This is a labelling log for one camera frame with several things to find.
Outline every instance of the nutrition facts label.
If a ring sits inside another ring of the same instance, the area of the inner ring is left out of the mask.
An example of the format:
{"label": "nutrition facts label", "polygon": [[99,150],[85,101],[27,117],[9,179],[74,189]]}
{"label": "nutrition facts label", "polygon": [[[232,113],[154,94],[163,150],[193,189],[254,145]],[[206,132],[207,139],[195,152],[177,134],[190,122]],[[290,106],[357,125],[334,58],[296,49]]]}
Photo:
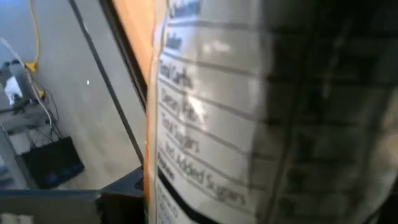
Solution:
{"label": "nutrition facts label", "polygon": [[346,216],[371,134],[355,103],[384,90],[353,85],[352,71],[327,105],[317,82],[297,91],[303,40],[260,34],[261,1],[250,2],[170,1],[157,73],[157,223]]}

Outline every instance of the white cable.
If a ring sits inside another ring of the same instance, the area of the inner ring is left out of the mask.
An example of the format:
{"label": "white cable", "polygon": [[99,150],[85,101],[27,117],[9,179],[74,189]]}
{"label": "white cable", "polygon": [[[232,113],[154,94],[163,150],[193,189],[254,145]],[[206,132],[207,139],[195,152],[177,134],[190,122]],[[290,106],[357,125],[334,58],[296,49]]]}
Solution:
{"label": "white cable", "polygon": [[26,71],[27,77],[28,77],[29,82],[30,82],[30,86],[32,87],[33,93],[34,93],[37,101],[43,107],[43,110],[45,111],[45,113],[49,117],[50,127],[52,127],[52,118],[51,118],[50,112],[45,107],[45,105],[43,104],[42,100],[40,99],[40,97],[38,96],[38,94],[36,92],[36,89],[35,89],[35,86],[33,85],[33,80],[32,80],[32,77],[31,77],[32,74],[30,74],[30,71],[28,69],[26,69],[25,63],[22,61],[22,59],[19,56],[19,54],[11,47],[11,45],[4,38],[0,37],[0,43],[2,43],[4,46],[6,46],[8,48],[8,50],[11,52],[11,54],[13,54],[13,56],[19,61],[20,65],[22,67],[24,67],[24,70]]}

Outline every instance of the yellow cable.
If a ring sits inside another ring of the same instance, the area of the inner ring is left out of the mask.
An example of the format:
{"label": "yellow cable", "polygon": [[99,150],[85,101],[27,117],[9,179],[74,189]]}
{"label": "yellow cable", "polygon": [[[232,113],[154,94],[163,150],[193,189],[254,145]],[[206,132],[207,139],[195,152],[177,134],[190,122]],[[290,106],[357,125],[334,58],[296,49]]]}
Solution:
{"label": "yellow cable", "polygon": [[40,36],[39,36],[39,29],[37,28],[36,17],[35,17],[35,13],[33,10],[32,0],[27,0],[27,1],[29,3],[30,16],[32,18],[33,28],[34,28],[35,37],[36,37],[36,56],[35,56],[34,62],[26,63],[26,66],[28,66],[29,69],[31,69],[33,72],[35,72],[37,62],[39,61],[39,56],[40,56]]}

